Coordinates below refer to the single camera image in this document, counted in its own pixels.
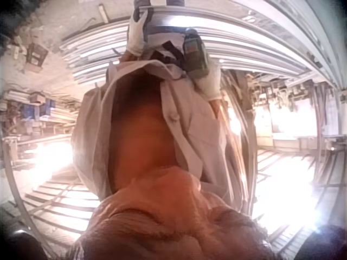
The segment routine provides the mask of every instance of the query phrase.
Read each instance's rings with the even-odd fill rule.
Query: man
[[[218,66],[192,82],[176,64],[143,60],[147,14],[131,17],[126,53],[82,102],[74,162],[101,204],[70,256],[277,259],[238,213],[245,197],[219,120]]]

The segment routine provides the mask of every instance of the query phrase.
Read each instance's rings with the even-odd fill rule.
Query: box
[[[30,103],[44,104],[46,102],[46,97],[41,93],[34,92],[30,94],[29,101]]]

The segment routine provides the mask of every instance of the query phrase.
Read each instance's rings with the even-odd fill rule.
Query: hand
[[[137,22],[134,20],[134,14],[131,16],[129,21],[129,35],[126,50],[139,57],[141,56],[146,44],[143,29],[148,16],[148,10],[142,14],[141,18]]]
[[[209,69],[209,74],[206,77],[195,80],[195,83],[208,101],[222,99],[221,68],[215,61],[209,59]]]

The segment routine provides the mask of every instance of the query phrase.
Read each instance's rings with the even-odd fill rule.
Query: metal rod
[[[67,191],[69,188],[72,188],[74,186],[74,184],[70,184],[68,186],[66,186],[66,188],[64,190],[62,190],[61,192],[59,192],[57,195],[55,195],[51,200],[43,203],[42,205],[32,209],[32,210],[29,210],[28,213],[29,215],[33,215],[35,212],[39,211],[39,210],[43,210],[45,207],[49,206],[52,204],[52,202],[54,202],[56,199],[60,198],[61,195]],[[18,216],[16,218],[14,218],[11,222],[10,222],[10,225],[19,221],[20,219],[22,218],[22,216]]]
[[[30,217],[27,209],[24,206],[23,200],[22,200],[21,195],[20,195],[18,188],[17,188],[15,177],[13,175],[12,166],[11,166],[11,162],[10,162],[10,154],[9,154],[8,144],[4,144],[4,142],[2,142],[2,150],[4,153],[4,164],[5,164],[6,177],[7,177],[7,180],[9,182],[9,186],[10,186],[12,195],[15,199],[15,202],[18,206],[18,209],[19,209],[25,223],[28,225],[31,232],[35,235],[35,237],[38,239],[38,241],[40,241],[40,243],[42,244],[42,246],[46,250],[46,252],[49,253],[49,255],[52,257],[57,257],[57,254],[53,251],[53,249],[47,243],[45,238],[39,232],[35,223],[33,222],[32,218]]]
[[[329,216],[329,220],[328,220],[328,223],[331,223],[332,221],[332,217],[333,217],[333,213],[334,211],[336,210],[336,208],[338,207],[337,205],[337,199],[339,196],[341,196],[341,193],[343,193],[343,187],[346,187],[346,161],[347,161],[347,158],[346,158],[346,152],[344,152],[345,156],[344,156],[344,162],[343,162],[343,168],[342,168],[342,177],[341,177],[341,181],[340,181],[340,184],[339,184],[339,189],[338,189],[338,193],[337,193],[337,197],[336,197],[336,200],[335,200],[335,203],[334,203],[334,206],[332,207],[332,210],[330,212],[330,216]]]

